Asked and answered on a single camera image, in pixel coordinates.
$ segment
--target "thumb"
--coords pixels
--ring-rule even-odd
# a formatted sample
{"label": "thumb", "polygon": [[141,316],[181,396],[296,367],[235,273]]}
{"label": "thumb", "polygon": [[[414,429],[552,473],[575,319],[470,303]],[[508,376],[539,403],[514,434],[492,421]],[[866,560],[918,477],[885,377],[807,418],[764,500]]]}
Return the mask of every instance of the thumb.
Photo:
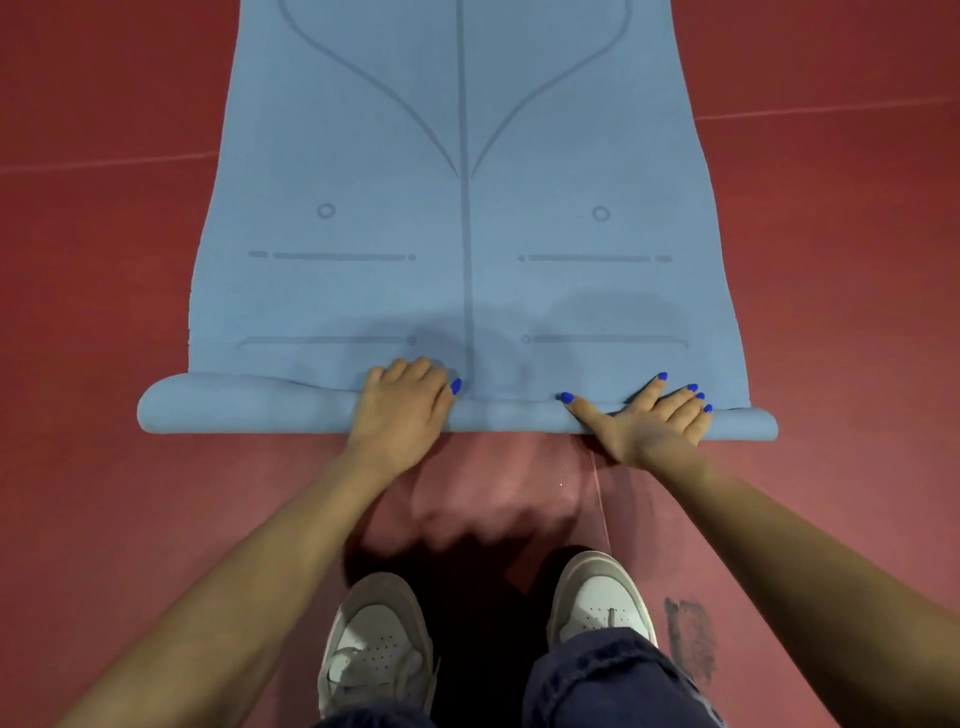
{"label": "thumb", "polygon": [[610,415],[605,415],[584,398],[574,397],[569,392],[563,392],[560,395],[560,401],[566,405],[570,414],[580,420],[580,422],[591,429],[596,435],[601,434],[601,430],[603,430],[607,422],[612,419]]}

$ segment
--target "blue jeans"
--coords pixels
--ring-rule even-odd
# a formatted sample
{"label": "blue jeans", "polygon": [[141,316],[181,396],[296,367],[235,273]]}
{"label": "blue jeans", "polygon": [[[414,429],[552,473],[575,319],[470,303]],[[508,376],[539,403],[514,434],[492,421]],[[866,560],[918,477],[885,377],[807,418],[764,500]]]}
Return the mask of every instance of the blue jeans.
{"label": "blue jeans", "polygon": [[[523,728],[716,728],[724,722],[666,655],[629,627],[572,637],[541,657],[523,696]],[[356,708],[318,728],[433,728],[396,703]]]}

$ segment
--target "floor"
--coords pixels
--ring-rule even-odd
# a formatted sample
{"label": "floor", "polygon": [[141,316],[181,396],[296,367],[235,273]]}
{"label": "floor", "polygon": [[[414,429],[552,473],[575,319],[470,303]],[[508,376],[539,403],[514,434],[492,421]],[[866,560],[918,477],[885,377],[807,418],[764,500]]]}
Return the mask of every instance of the floor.
{"label": "floor", "polygon": [[[753,400],[781,431],[705,448],[960,609],[960,5],[675,0],[674,14]],[[136,424],[143,390],[186,366],[236,15],[235,0],[0,9],[10,725],[55,720],[343,442]],[[627,566],[730,725],[832,724],[656,483],[578,438],[488,434],[445,439],[369,514],[250,725],[315,718],[318,653],[355,570],[473,560],[451,592],[483,585],[472,607],[519,614],[540,561],[565,544]]]}

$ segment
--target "floor line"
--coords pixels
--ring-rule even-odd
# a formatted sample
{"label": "floor line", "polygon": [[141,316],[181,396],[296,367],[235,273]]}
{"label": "floor line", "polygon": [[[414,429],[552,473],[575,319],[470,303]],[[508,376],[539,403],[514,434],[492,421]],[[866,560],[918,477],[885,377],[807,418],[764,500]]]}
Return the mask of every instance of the floor line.
{"label": "floor line", "polygon": [[215,159],[219,152],[189,152],[182,155],[163,155],[161,157],[124,157],[118,159],[87,159],[85,161],[50,162],[48,164],[14,164],[0,167],[0,175],[34,175],[43,172],[72,172],[81,169],[101,169],[104,167],[130,167],[136,164],[163,164],[166,162],[195,161]]}
{"label": "floor line", "polygon": [[951,96],[928,96],[921,99],[893,99],[871,104],[846,104],[832,107],[798,107],[796,109],[767,109],[763,111],[740,111],[737,113],[714,113],[694,115],[695,121],[720,121],[724,119],[752,119],[761,116],[790,116],[793,114],[842,113],[844,111],[872,111],[881,109],[906,109],[909,107],[945,106],[955,102]]}
{"label": "floor line", "polygon": [[590,467],[593,469],[593,485],[597,489],[597,502],[600,503],[600,520],[603,521],[603,535],[607,539],[607,553],[613,556],[613,544],[610,543],[610,530],[607,528],[607,513],[603,509],[603,496],[600,495],[600,473],[597,472],[597,458],[593,450],[588,450]]}

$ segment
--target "white sneaker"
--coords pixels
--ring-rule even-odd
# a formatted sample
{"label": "white sneaker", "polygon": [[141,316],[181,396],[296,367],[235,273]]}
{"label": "white sneaker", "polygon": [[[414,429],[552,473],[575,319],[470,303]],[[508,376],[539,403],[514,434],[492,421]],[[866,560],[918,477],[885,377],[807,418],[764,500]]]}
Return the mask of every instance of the white sneaker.
{"label": "white sneaker", "polygon": [[657,644],[650,613],[630,574],[606,553],[578,553],[566,565],[553,594],[546,642],[553,649],[581,632],[607,627],[630,627]]}
{"label": "white sneaker", "polygon": [[433,643],[410,585],[386,572],[358,581],[326,640],[317,678],[321,717],[380,698],[429,715],[436,687]]}

